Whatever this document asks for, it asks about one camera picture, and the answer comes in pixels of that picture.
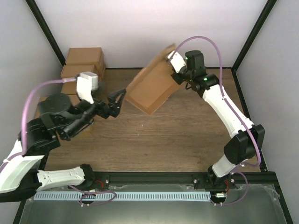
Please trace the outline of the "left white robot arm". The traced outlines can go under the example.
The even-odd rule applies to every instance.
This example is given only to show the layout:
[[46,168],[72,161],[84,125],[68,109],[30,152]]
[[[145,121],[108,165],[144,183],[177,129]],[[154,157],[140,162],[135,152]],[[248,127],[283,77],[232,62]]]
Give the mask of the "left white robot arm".
[[60,140],[70,141],[94,122],[96,115],[107,119],[117,117],[126,94],[126,89],[108,95],[108,102],[94,100],[89,103],[80,100],[71,103],[66,94],[54,94],[38,104],[40,116],[27,123],[27,151],[22,155],[21,136],[14,144],[12,154],[0,167],[0,201],[20,202],[46,189],[74,185],[89,189],[95,184],[92,167],[82,164],[78,167],[44,171],[34,166],[49,152],[60,147]]

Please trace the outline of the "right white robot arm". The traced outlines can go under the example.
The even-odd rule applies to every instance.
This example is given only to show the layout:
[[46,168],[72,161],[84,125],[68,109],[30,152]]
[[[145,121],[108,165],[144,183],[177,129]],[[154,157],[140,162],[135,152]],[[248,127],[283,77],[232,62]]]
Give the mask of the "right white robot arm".
[[236,167],[244,166],[254,156],[261,157],[259,150],[265,129],[255,125],[238,109],[215,74],[207,73],[201,51],[188,51],[184,57],[173,51],[167,58],[174,69],[173,80],[177,84],[186,82],[186,89],[197,92],[216,112],[231,138],[224,146],[224,155],[207,172],[208,184],[218,188]]

